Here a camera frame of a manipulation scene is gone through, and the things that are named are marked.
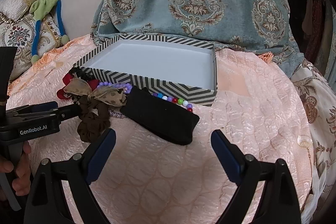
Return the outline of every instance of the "hanging clothes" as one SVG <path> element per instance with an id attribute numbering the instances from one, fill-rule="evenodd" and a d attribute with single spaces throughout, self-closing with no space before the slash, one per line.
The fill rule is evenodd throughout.
<path id="1" fill-rule="evenodd" d="M 317 54 L 321 46 L 324 22 L 322 11 L 322 0 L 314 0 L 312 8 L 312 34 L 309 38 L 304 56 L 311 63 L 315 63 Z"/>
<path id="2" fill-rule="evenodd" d="M 302 30 L 307 35 L 312 34 L 312 27 L 313 27 L 312 10 L 313 10 L 313 0 L 307 0 L 306 14 L 302 22 Z"/>

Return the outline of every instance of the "green fabric toy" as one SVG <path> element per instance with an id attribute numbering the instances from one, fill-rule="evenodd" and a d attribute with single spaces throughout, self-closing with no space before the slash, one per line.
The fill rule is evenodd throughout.
<path id="1" fill-rule="evenodd" d="M 35 21 L 42 20 L 55 6 L 58 0 L 37 0 L 29 10 L 29 13 L 34 13 Z"/>
<path id="2" fill-rule="evenodd" d="M 34 20 L 36 21 L 35 31 L 36 36 L 34 37 L 33 45 L 31 47 L 31 54 L 33 55 L 31 58 L 31 62 L 34 64 L 37 62 L 40 57 L 37 55 L 37 46 L 39 43 L 39 33 L 40 33 L 40 27 L 41 27 L 41 20 L 50 13 L 51 9 L 55 6 L 57 3 L 57 12 L 58 12 L 58 25 L 62 36 L 62 43 L 65 44 L 69 42 L 69 37 L 65 34 L 62 19 L 60 18 L 60 8 L 61 8 L 61 2 L 60 0 L 37 0 L 35 1 L 31 7 L 29 12 L 32 14 L 34 13 Z"/>

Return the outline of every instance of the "blue gripper pad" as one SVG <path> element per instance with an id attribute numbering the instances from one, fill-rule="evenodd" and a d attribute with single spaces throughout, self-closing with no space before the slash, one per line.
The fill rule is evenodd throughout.
<path id="1" fill-rule="evenodd" d="M 51 109 L 58 108 L 58 104 L 55 101 L 47 102 L 44 104 L 38 104 L 34 105 L 31 108 L 31 112 L 43 112 L 43 111 L 49 111 Z"/>
<path id="2" fill-rule="evenodd" d="M 108 128 L 107 131 L 109 131 L 108 134 L 88 163 L 87 176 L 85 179 L 88 185 L 99 178 L 99 175 L 116 144 L 116 132 L 111 128 Z"/>
<path id="3" fill-rule="evenodd" d="M 211 146 L 214 152 L 216 153 L 216 156 L 219 159 L 221 165 L 223 166 L 224 171 L 227 174 L 229 180 L 239 185 L 242 181 L 241 179 L 242 166 L 235 159 L 233 153 L 230 151 L 230 148 L 225 144 L 221 135 L 223 135 L 223 133 L 221 133 L 220 131 L 212 132 Z"/>

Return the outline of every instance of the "red garment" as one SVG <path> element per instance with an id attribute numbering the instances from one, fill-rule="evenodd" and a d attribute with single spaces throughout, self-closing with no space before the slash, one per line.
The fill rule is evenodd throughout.
<path id="1" fill-rule="evenodd" d="M 304 56 L 311 63 L 315 63 L 317 54 L 321 46 L 323 29 L 324 29 L 322 0 L 314 0 L 312 19 L 313 19 L 312 35 L 309 38 L 309 42 L 307 44 L 307 49 L 304 53 Z"/>

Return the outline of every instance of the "beaded bracelet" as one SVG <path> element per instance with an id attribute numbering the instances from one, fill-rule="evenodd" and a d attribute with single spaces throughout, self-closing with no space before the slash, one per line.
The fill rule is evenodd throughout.
<path id="1" fill-rule="evenodd" d="M 184 107 L 187 108 L 187 110 L 189 112 L 193 111 L 193 105 L 190 104 L 187 100 L 183 100 L 182 98 L 177 99 L 177 98 L 174 98 L 174 97 L 171 97 L 171 96 L 165 96 L 162 93 L 153 93 L 152 95 L 155 96 L 155 97 L 161 98 L 163 100 L 166 100 L 168 102 L 172 102 L 174 104 L 177 103 L 179 105 L 183 105 Z"/>
<path id="2" fill-rule="evenodd" d="M 97 86 L 97 88 L 101 87 L 101 86 L 111 86 L 115 89 L 124 89 L 124 93 L 125 94 L 129 94 L 132 90 L 132 85 L 130 83 L 116 83 L 116 84 L 112 84 L 111 82 L 100 82 L 99 85 Z"/>
<path id="3" fill-rule="evenodd" d="M 124 93 L 125 94 L 129 94 L 132 90 L 132 85 L 130 83 L 116 83 L 116 84 L 112 84 L 111 82 L 100 82 L 99 85 L 97 86 L 97 88 L 101 87 L 101 86 L 111 86 L 115 89 L 124 89 Z M 193 105 L 190 104 L 187 100 L 183 100 L 182 98 L 174 98 L 171 96 L 165 96 L 162 93 L 153 93 L 152 94 L 155 97 L 161 98 L 163 100 L 166 100 L 168 102 L 172 102 L 174 104 L 179 104 L 179 105 L 183 105 L 189 112 L 193 112 Z"/>

